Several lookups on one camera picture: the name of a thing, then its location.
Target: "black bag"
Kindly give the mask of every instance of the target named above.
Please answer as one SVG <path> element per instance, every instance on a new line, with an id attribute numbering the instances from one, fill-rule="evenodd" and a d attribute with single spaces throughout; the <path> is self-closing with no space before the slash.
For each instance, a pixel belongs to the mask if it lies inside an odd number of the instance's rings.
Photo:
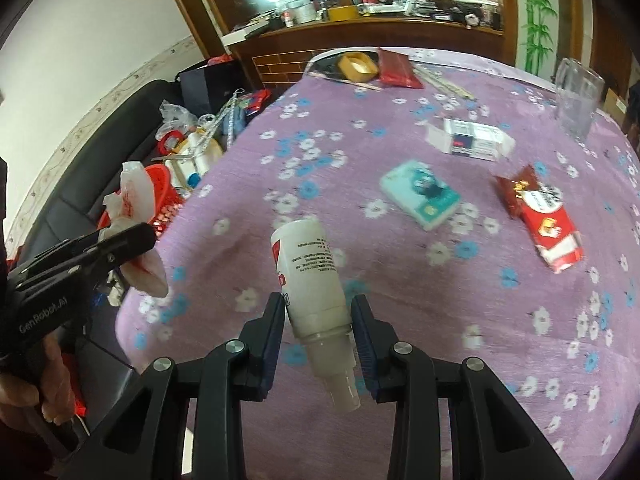
<path id="1" fill-rule="evenodd" d="M 196 117 L 217 114 L 239 89 L 249 89 L 242 66 L 236 60 L 217 65 L 201 63 L 177 76 L 182 88 L 184 106 Z"/>

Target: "black sofa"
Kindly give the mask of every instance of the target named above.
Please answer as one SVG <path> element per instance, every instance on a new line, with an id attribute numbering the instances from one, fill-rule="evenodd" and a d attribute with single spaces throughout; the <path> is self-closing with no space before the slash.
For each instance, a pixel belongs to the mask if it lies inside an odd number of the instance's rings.
<path id="1" fill-rule="evenodd" d="M 140 88 L 111 114 L 81 148 L 36 218 L 25 240 L 23 263 L 57 243 L 95 231 L 102 199 L 120 187 L 122 163 L 157 155 L 156 130 L 162 100 L 182 104 L 179 83 L 156 80 Z M 63 351 L 73 351 L 79 368 L 86 423 L 92 430 L 137 376 L 115 336 L 117 309 L 96 295 L 85 326 L 66 330 Z"/>

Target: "metal screw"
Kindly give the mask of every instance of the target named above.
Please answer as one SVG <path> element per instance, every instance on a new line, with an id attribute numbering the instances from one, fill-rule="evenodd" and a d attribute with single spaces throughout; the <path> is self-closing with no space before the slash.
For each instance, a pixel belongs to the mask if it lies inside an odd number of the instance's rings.
<path id="1" fill-rule="evenodd" d="M 231 354 L 237 354 L 244 350 L 244 343 L 239 339 L 232 339 L 225 345 L 225 350 Z"/>
<path id="2" fill-rule="evenodd" d="M 469 368 L 469 370 L 479 372 L 484 368 L 484 362 L 482 361 L 482 359 L 479 359 L 477 357 L 470 357 L 466 360 L 466 367 Z"/>
<path id="3" fill-rule="evenodd" d="M 171 359 L 168 357 L 161 357 L 154 361 L 154 370 L 156 372 L 164 372 L 171 368 Z"/>
<path id="4" fill-rule="evenodd" d="M 413 350 L 414 347 L 412 347 L 409 343 L 405 343 L 404 341 L 398 341 L 394 345 L 394 351 L 397 354 L 407 355 L 410 354 Z"/>

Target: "red basket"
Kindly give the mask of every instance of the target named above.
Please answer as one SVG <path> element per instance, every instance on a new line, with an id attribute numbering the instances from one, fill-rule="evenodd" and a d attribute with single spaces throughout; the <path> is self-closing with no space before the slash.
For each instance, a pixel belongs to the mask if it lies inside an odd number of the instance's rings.
<path id="1" fill-rule="evenodd" d="M 156 230 L 158 238 L 172 222 L 174 216 L 182 208 L 183 198 L 171 185 L 171 173 L 164 164 L 153 164 L 145 168 L 154 183 L 154 199 L 156 200 L 156 216 L 149 222 Z M 98 222 L 98 229 L 104 229 L 111 223 L 105 211 Z"/>

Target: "yellow box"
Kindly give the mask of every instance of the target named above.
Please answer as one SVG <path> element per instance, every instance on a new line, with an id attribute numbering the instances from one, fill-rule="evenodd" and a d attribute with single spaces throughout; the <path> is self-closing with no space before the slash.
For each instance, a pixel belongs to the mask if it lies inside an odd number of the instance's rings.
<path id="1" fill-rule="evenodd" d="M 338 67 L 353 83 L 366 83 L 378 75 L 378 66 L 363 52 L 346 52 L 340 56 Z"/>
<path id="2" fill-rule="evenodd" d="M 346 22 L 348 20 L 356 20 L 360 17 L 358 7 L 355 5 L 347 5 L 343 7 L 331 7 L 327 9 L 329 19 L 332 22 Z"/>

